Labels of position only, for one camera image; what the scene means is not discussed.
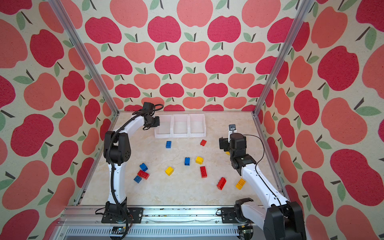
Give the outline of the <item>red long lego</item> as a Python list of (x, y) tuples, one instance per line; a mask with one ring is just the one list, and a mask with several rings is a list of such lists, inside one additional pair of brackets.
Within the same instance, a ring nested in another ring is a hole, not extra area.
[(202, 178), (207, 178), (208, 177), (207, 170), (206, 170), (205, 166), (200, 167), (200, 171), (201, 171), (201, 177)]

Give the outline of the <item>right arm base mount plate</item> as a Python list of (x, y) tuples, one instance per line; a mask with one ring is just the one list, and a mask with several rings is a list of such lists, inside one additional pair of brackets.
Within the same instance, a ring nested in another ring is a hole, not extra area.
[(223, 224), (248, 224), (250, 221), (237, 215), (234, 207), (220, 208), (220, 217)]

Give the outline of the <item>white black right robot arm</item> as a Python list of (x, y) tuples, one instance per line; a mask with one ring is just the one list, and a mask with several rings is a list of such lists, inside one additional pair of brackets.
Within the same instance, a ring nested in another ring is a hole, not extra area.
[(239, 221), (256, 224), (267, 240), (306, 240), (302, 207), (290, 202), (264, 176), (257, 161), (246, 152), (246, 135), (229, 131), (227, 138), (219, 138), (219, 146), (230, 153), (232, 167), (250, 184), (264, 206), (261, 208), (251, 199), (236, 201)]

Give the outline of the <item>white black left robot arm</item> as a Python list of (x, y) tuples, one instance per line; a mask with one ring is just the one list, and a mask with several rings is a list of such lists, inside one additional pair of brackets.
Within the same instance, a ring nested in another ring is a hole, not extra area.
[(104, 157), (109, 165), (110, 192), (103, 213), (103, 224), (131, 224), (133, 217), (127, 206), (125, 191), (126, 162), (132, 150), (129, 137), (138, 129), (160, 125), (160, 118), (150, 114), (135, 115), (116, 131), (108, 131), (104, 142)]

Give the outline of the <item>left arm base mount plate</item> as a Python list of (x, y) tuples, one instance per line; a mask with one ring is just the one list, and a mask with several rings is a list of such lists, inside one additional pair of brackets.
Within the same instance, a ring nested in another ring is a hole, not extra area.
[(128, 207), (125, 214), (117, 210), (105, 210), (101, 222), (103, 224), (125, 224), (128, 219), (128, 224), (140, 224), (143, 217), (143, 208)]

